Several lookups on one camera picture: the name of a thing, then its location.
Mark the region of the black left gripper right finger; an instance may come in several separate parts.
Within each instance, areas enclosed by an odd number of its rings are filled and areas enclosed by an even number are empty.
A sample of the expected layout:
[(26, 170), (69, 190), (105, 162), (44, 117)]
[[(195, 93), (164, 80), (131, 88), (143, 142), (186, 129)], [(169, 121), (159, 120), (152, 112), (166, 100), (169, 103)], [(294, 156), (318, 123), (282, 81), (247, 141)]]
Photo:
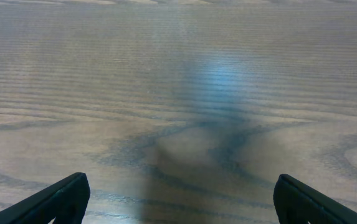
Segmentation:
[(357, 212), (288, 174), (281, 174), (273, 201), (280, 224), (357, 224)]

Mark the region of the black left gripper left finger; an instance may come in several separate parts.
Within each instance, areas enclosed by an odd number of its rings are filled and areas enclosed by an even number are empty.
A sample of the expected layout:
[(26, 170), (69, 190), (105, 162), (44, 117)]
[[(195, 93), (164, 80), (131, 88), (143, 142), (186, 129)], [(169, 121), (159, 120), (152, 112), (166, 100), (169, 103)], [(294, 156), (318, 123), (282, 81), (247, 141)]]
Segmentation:
[(87, 176), (76, 172), (0, 211), (0, 224), (81, 224), (89, 198)]

